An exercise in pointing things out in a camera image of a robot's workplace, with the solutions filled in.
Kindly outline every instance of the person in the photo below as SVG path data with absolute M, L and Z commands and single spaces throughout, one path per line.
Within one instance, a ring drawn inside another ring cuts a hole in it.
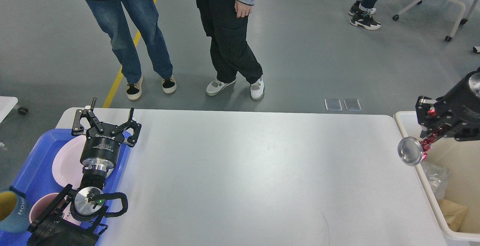
M 173 65 L 158 27 L 158 11 L 153 0 L 85 0 L 98 25 L 110 36 L 115 56 L 127 79 L 127 97 L 131 101 L 142 95 L 142 69 L 122 4 L 145 41 L 153 69 L 162 77 L 162 89 L 171 94 L 177 89 Z
M 216 78 L 206 94 L 214 96 L 236 81 L 237 72 L 250 83 L 250 97 L 264 96 L 261 65 L 247 44 L 248 16 L 255 0 L 196 0 L 207 36 L 211 37 L 210 56 Z
M 375 21 L 372 17 L 377 11 L 374 8 L 376 2 L 377 0 L 357 0 L 348 11 L 348 14 L 352 16 L 350 24 L 361 26 L 368 30 L 379 29 L 382 24 Z

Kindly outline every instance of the caster wheel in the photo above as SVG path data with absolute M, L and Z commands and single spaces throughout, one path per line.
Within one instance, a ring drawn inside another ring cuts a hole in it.
M 18 109 L 18 113 L 19 113 L 19 114 L 22 114 L 22 115 L 26 115 L 28 112 L 29 112 L 29 110 L 26 109 L 25 107 L 20 107 L 20 108 Z

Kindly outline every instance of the white table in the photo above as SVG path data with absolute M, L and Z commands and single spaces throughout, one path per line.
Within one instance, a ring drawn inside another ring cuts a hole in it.
M 57 128 L 70 128 L 75 108 Z M 123 123 L 128 109 L 95 109 Z M 446 246 L 382 115 L 135 110 L 101 245 Z
M 0 96 L 0 123 L 3 119 L 12 111 L 17 104 L 18 99 L 16 97 Z

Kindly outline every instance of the sneaker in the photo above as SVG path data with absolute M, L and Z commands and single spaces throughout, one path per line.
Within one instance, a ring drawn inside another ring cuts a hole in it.
M 221 82 L 218 79 L 214 79 L 210 84 L 208 84 L 206 92 L 209 96 L 214 96 L 220 93 L 224 88 L 232 85 L 235 83 L 237 79 L 233 80 L 232 82 Z
M 382 24 L 375 21 L 367 12 L 357 12 L 350 20 L 350 24 L 354 26 L 362 26 L 368 30 L 379 29 L 382 26 Z
M 358 5 L 356 5 L 355 3 L 352 5 L 352 7 L 350 7 L 350 10 L 348 12 L 348 14 L 352 17 L 354 16 L 357 12 L 361 12 L 360 8 Z M 370 10 L 370 15 L 374 15 L 375 13 L 377 12 L 377 8 L 372 8 Z
M 250 97 L 254 101 L 259 101 L 265 94 L 264 76 L 262 75 L 256 82 L 250 84 Z
M 165 94 L 172 94 L 177 90 L 177 82 L 175 81 L 175 77 L 173 75 L 169 78 L 162 79 L 162 89 Z
M 142 95 L 142 82 L 144 77 L 140 77 L 140 80 L 135 84 L 127 84 L 127 97 L 130 101 L 135 101 Z

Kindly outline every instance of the plastic bag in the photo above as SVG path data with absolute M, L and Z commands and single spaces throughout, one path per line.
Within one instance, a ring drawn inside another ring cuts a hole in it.
M 435 195 L 435 199 L 443 199 L 445 197 L 445 190 L 449 184 L 449 169 L 426 161 L 421 162 L 421 166 L 430 184 L 430 188 Z

